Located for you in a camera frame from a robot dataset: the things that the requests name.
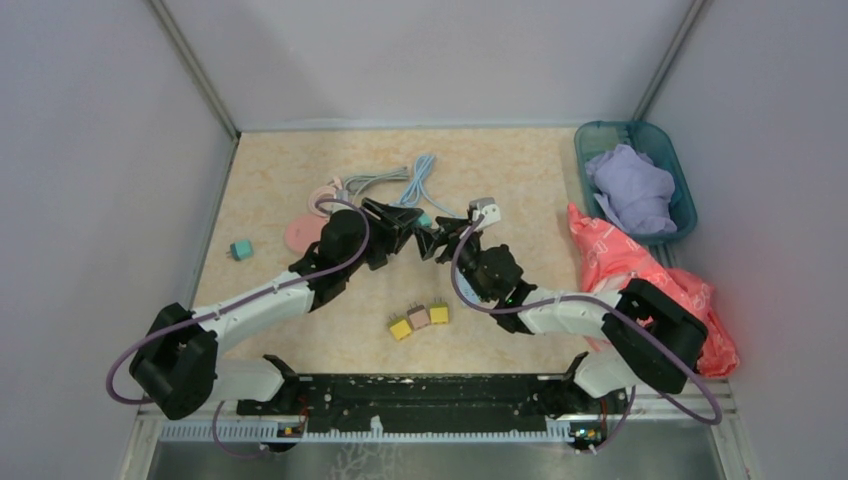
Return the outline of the light blue power strip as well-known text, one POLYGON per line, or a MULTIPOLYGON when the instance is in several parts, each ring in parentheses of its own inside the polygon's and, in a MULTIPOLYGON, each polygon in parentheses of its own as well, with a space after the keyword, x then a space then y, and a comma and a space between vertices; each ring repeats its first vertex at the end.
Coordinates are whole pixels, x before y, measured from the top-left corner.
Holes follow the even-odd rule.
POLYGON ((463 297, 465 297, 471 303, 480 303, 479 296, 476 294, 470 283, 459 270, 456 271, 456 282, 458 289, 463 297))

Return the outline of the teal USB charger plug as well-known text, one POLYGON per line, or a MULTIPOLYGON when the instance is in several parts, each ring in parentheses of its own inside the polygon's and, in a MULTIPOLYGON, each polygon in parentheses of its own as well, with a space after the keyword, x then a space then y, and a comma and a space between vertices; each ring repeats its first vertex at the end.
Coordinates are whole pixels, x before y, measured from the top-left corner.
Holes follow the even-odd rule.
POLYGON ((244 261, 254 255, 254 248, 249 239, 238 240, 228 247, 228 256, 235 261, 244 261))

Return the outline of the green USB charger plug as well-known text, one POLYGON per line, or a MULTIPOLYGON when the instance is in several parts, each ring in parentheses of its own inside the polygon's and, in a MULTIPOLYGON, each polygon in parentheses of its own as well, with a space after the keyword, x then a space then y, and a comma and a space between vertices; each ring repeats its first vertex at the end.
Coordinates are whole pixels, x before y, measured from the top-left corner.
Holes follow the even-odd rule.
POLYGON ((417 218, 416 225, 422 228, 430 228, 432 226, 432 219, 426 213, 422 213, 417 218))

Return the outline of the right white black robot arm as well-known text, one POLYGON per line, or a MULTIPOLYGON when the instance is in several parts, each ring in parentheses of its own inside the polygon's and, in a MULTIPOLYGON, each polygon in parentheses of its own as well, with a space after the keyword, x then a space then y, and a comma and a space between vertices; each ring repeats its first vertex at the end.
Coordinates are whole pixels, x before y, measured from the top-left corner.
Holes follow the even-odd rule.
POLYGON ((475 292, 460 300, 491 316, 510 333, 568 333, 608 342, 608 347, 575 361, 563 398, 576 412, 588 412, 602 396, 647 385, 661 394, 679 394, 695 382, 697 359, 707 339, 705 325, 654 284, 633 278, 618 290, 599 293, 554 291, 524 280, 506 245, 484 249, 483 230, 496 213, 474 211, 466 219, 438 218, 434 228, 413 229, 422 259, 449 263, 451 282, 465 281, 475 292))

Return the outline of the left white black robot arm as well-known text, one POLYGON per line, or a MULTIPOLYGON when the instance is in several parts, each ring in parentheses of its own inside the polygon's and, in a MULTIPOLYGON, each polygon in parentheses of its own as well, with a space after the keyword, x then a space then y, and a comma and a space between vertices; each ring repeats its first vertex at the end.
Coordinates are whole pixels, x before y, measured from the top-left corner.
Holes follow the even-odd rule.
POLYGON ((121 356, 153 403, 171 420, 209 401, 253 400, 277 414, 292 411, 300 388, 274 361, 235 361, 223 355, 243 341, 290 318, 312 313, 341 295, 362 267, 377 270, 419 227, 423 210, 365 198, 343 200, 303 257, 264 285, 212 306, 163 307, 148 334, 121 356))

